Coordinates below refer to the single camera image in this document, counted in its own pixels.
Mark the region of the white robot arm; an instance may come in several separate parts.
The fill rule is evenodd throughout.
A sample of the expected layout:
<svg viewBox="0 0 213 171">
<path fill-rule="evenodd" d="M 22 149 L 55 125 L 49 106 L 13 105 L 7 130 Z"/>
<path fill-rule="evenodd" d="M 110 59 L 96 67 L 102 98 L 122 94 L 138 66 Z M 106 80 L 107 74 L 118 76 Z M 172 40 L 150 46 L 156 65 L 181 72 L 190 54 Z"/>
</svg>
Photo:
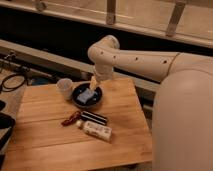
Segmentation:
<svg viewBox="0 0 213 171">
<path fill-rule="evenodd" d="M 160 83 L 153 105 L 153 171 L 213 171 L 213 57 L 122 50 L 108 35 L 91 45 L 97 81 L 118 68 Z"/>
</svg>

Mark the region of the yellow gripper tip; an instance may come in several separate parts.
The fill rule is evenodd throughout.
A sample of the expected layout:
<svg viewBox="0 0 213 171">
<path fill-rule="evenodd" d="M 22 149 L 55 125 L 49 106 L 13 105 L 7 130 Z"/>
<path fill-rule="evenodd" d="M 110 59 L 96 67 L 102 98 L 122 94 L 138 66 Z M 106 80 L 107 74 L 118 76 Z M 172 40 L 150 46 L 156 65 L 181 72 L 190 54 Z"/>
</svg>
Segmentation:
<svg viewBox="0 0 213 171">
<path fill-rule="evenodd" d="M 99 86 L 99 82 L 96 80 L 95 76 L 92 76 L 91 80 L 90 80 L 90 86 L 89 86 L 89 88 L 91 90 L 95 90 L 98 86 Z"/>
</svg>

